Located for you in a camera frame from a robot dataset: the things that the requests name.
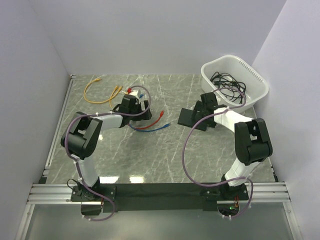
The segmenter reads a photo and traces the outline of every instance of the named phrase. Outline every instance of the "white plastic basket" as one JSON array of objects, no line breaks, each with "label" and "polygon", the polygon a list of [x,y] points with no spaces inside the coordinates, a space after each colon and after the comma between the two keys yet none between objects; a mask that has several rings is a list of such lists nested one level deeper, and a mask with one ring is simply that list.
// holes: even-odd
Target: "white plastic basket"
[{"label": "white plastic basket", "polygon": [[[210,82],[210,78],[215,72],[228,73],[232,75],[238,82],[246,85],[245,96],[246,104],[243,107],[234,109],[235,112],[241,113],[251,108],[259,99],[267,95],[269,85],[262,76],[259,75],[249,64],[240,57],[233,55],[225,55],[216,60],[204,64],[201,68],[201,87],[205,93],[212,92],[217,89]],[[225,104],[229,107],[238,106],[239,104],[229,101],[220,91],[216,91],[219,104]]]}]

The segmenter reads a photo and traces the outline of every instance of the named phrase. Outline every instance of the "coiled black cable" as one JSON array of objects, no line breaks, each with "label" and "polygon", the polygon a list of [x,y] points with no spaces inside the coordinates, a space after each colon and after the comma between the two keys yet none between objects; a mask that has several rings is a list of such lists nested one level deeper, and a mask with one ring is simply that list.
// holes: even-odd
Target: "coiled black cable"
[{"label": "coiled black cable", "polygon": [[230,88],[227,90],[230,92],[230,94],[226,94],[225,92],[221,92],[229,101],[231,101],[233,103],[237,103],[237,104],[243,103],[243,97],[239,94],[239,92],[246,95],[247,86],[244,82],[237,81],[229,73],[219,73],[218,71],[216,71],[212,75],[212,77],[210,78],[210,82],[212,82],[218,89]]}]

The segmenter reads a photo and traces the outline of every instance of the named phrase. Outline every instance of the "metal rail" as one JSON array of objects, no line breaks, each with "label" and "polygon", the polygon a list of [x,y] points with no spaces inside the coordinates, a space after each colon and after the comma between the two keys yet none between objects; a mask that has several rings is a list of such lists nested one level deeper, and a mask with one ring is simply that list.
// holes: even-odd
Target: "metal rail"
[{"label": "metal rail", "polygon": [[[251,191],[250,184],[246,183],[248,192]],[[33,184],[28,205],[32,204],[90,204],[100,205],[99,201],[71,202],[72,190],[66,184]],[[233,201],[218,201],[218,204],[232,203]],[[284,182],[257,182],[253,184],[253,203],[286,203],[290,197]]]},{"label": "metal rail", "polygon": [[52,158],[53,158],[53,154],[54,154],[55,149],[57,147],[57,141],[56,140],[57,140],[57,137],[59,135],[59,131],[60,131],[61,124],[62,124],[62,119],[63,119],[64,114],[65,114],[65,109],[66,109],[67,102],[68,102],[68,99],[69,99],[71,87],[72,87],[72,85],[74,83],[74,79],[75,78],[76,78],[76,75],[71,75],[70,76],[70,83],[69,83],[68,89],[67,89],[66,94],[65,94],[65,98],[64,98],[63,105],[62,105],[62,110],[61,110],[61,113],[60,113],[59,121],[58,121],[58,124],[57,124],[56,129],[55,129],[55,133],[54,133],[54,136],[53,136],[53,139],[52,139],[52,143],[51,143],[51,146],[50,146],[48,157],[46,159],[46,163],[45,163],[46,167],[50,167],[51,162],[52,162]]}]

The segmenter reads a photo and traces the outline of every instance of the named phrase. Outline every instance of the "gray wall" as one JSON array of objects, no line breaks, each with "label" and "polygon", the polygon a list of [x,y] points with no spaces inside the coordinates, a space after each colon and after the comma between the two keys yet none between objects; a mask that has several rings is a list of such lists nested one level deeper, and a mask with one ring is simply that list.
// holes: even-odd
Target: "gray wall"
[{"label": "gray wall", "polygon": [[320,2],[288,0],[253,67],[270,84],[256,104],[273,143],[305,240],[319,239]]},{"label": "gray wall", "polygon": [[69,76],[25,0],[0,1],[0,239],[14,239],[44,169]]},{"label": "gray wall", "polygon": [[200,73],[252,64],[286,0],[30,0],[71,74]]}]

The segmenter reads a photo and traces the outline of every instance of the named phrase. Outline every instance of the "marble table surface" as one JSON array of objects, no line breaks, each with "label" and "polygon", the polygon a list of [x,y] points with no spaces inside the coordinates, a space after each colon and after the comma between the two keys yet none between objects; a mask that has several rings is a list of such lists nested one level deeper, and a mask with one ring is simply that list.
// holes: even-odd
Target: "marble table surface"
[{"label": "marble table surface", "polygon": [[[182,147],[190,128],[178,125],[181,108],[193,109],[200,95],[200,75],[77,75],[72,81],[68,101],[64,110],[61,128],[52,154],[47,184],[65,184],[76,179],[73,161],[60,146],[60,138],[73,115],[104,113],[110,110],[109,103],[92,104],[83,97],[85,86],[93,79],[101,81],[92,84],[87,98],[102,101],[111,95],[116,85],[124,89],[132,85],[144,85],[152,97],[152,119],[133,123],[136,127],[153,123],[162,110],[164,116],[154,128],[167,123],[171,125],[155,132],[138,132],[128,126],[102,131],[94,152],[95,168],[104,183],[189,183],[182,167]],[[121,102],[120,93],[113,101]],[[253,108],[244,113],[255,117]],[[190,175],[199,182],[219,182],[236,158],[234,134],[217,125],[207,131],[195,130],[185,151],[185,162]],[[253,172],[255,182],[274,182],[269,159],[262,162]]]}]

